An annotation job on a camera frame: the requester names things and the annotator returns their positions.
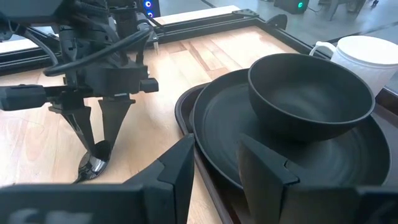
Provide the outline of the black round plate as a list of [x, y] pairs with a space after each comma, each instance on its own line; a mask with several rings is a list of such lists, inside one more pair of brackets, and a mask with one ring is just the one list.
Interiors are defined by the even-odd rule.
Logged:
[[301, 184], [398, 184], [398, 128], [373, 114], [356, 128], [327, 141], [286, 141], [258, 120], [249, 102], [248, 71], [213, 80], [199, 94], [193, 129], [207, 161], [225, 179], [241, 187], [237, 162], [240, 135], [267, 146], [266, 155], [286, 157], [282, 165]]

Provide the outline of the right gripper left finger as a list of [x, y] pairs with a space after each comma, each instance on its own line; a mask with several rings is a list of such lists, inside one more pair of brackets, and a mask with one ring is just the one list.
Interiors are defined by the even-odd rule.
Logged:
[[125, 184], [137, 187], [132, 224], [187, 224], [194, 176], [193, 134], [184, 136]]

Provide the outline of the metal spoon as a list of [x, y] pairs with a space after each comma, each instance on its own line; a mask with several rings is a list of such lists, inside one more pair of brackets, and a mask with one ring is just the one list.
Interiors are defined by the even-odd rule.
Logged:
[[111, 157], [111, 145], [107, 140], [95, 144], [81, 159], [74, 184], [97, 178], [106, 168]]

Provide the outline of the black box with green light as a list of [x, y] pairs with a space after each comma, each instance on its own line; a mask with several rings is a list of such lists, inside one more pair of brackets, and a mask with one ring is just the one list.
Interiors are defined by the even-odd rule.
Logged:
[[309, 0], [274, 0], [274, 6], [291, 14], [303, 14], [308, 7]]

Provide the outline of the dark brown serving tray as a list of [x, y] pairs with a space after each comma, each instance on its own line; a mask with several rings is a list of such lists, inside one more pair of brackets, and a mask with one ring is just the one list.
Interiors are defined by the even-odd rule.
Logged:
[[[204, 87], [206, 84], [187, 90], [175, 105], [175, 118], [183, 134], [193, 132], [190, 118], [196, 98]], [[381, 127], [391, 149], [391, 171], [386, 185], [398, 185], [398, 115], [377, 105], [373, 118]], [[243, 192], [214, 170], [197, 147], [195, 148], [195, 163], [222, 224], [254, 224]]]

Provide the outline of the black aluminium table frame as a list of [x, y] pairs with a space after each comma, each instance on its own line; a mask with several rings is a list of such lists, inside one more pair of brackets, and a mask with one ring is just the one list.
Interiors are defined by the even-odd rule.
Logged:
[[[268, 20], [264, 20], [259, 17], [259, 14], [250, 9], [241, 9], [217, 16], [165, 24], [161, 28], [156, 27], [154, 29], [154, 36], [157, 39], [148, 41], [146, 47], [152, 48], [154, 42], [166, 44], [256, 26], [297, 52], [309, 54], [313, 47], [286, 33], [284, 30], [286, 25], [287, 16], [285, 14], [279, 14]], [[0, 77], [45, 68], [51, 65], [52, 61], [50, 57], [38, 47], [0, 53]]]

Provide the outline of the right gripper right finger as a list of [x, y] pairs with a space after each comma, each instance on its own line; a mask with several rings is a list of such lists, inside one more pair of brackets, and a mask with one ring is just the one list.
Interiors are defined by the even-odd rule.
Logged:
[[241, 135], [239, 175], [257, 224], [351, 224], [358, 210], [352, 188], [333, 186], [287, 168], [287, 158]]

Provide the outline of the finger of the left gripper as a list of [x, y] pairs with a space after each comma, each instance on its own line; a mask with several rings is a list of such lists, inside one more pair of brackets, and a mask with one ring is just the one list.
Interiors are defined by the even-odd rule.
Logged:
[[102, 110], [104, 132], [104, 140], [98, 143], [100, 152], [112, 151], [124, 118], [135, 102], [130, 98], [103, 98], [98, 101]]
[[66, 119], [69, 125], [73, 128], [76, 135], [92, 155], [95, 155], [95, 142], [90, 122], [91, 108], [84, 106], [74, 110], [63, 110], [61, 115]]

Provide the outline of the black bowl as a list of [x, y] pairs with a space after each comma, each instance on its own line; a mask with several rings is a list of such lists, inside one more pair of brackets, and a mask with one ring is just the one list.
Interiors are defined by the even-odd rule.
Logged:
[[345, 67], [293, 53], [256, 60], [248, 70], [249, 99], [261, 123], [291, 140], [315, 142], [350, 131], [370, 116], [375, 97]]

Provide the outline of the white ceramic mug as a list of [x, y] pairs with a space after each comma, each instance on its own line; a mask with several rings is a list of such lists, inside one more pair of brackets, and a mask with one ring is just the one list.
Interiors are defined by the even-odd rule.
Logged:
[[347, 68], [366, 82], [374, 96], [398, 72], [398, 45], [388, 40], [351, 35], [340, 39], [337, 45], [318, 41], [309, 55], [314, 55], [322, 47], [332, 52], [332, 62]]

